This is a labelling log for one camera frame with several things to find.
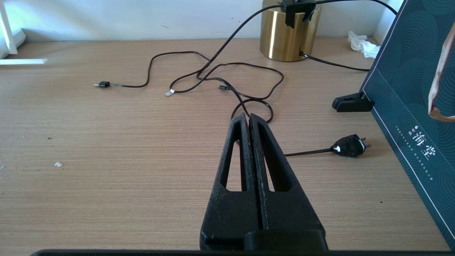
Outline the gold desk lamp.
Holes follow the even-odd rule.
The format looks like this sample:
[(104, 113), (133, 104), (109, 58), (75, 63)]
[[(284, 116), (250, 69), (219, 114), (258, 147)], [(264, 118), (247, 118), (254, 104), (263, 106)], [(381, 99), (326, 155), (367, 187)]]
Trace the gold desk lamp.
[(261, 17), (260, 51), (273, 60), (295, 62), (305, 58), (303, 53), (312, 52), (322, 7), (316, 3), (309, 22), (297, 22), (304, 15), (298, 13), (293, 29), (286, 26), (282, 1), (263, 0), (263, 8), (267, 10)]

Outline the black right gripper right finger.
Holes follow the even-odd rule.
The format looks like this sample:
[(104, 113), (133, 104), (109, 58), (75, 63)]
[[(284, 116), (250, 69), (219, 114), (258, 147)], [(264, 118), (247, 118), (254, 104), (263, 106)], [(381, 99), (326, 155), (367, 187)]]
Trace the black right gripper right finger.
[(249, 119), (256, 172), (259, 223), (265, 230), (323, 230), (268, 123), (252, 114)]

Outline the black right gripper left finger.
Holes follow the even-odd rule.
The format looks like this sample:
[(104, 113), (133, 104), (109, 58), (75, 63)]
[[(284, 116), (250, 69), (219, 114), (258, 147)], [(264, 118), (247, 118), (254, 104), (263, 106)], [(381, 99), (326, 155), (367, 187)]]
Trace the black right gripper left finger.
[[(218, 170), (200, 228), (201, 250), (243, 250), (245, 235), (258, 231), (260, 220), (258, 174), (252, 144), (251, 122), (241, 114), (234, 117), (226, 134)], [(234, 143), (240, 143), (241, 190), (226, 188)]]

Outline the crumpled white tissue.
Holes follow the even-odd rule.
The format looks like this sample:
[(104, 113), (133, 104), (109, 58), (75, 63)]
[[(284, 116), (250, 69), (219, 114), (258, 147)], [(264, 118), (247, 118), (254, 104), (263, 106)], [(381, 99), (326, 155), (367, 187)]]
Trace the crumpled white tissue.
[(363, 53), (365, 58), (375, 59), (380, 51), (380, 46), (367, 41), (367, 38), (364, 34), (357, 35), (353, 31), (348, 31), (347, 40), (350, 43), (351, 49)]

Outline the black clip stand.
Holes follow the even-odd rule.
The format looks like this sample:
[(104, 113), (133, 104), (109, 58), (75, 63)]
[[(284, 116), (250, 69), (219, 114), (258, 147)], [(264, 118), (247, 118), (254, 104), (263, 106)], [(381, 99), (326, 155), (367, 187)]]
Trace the black clip stand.
[(364, 92), (337, 97), (332, 102), (332, 108), (337, 112), (370, 112), (374, 105)]

